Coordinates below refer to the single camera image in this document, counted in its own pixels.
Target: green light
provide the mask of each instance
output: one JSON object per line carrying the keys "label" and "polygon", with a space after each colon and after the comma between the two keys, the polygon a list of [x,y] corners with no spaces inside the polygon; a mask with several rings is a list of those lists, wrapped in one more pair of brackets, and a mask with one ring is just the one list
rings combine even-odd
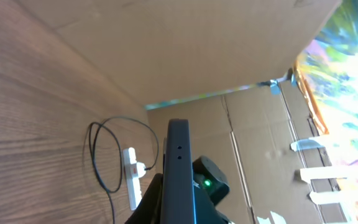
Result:
{"label": "green light", "polygon": [[204,184],[205,184],[205,186],[209,187],[209,186],[211,186],[212,183],[210,180],[204,180]]}

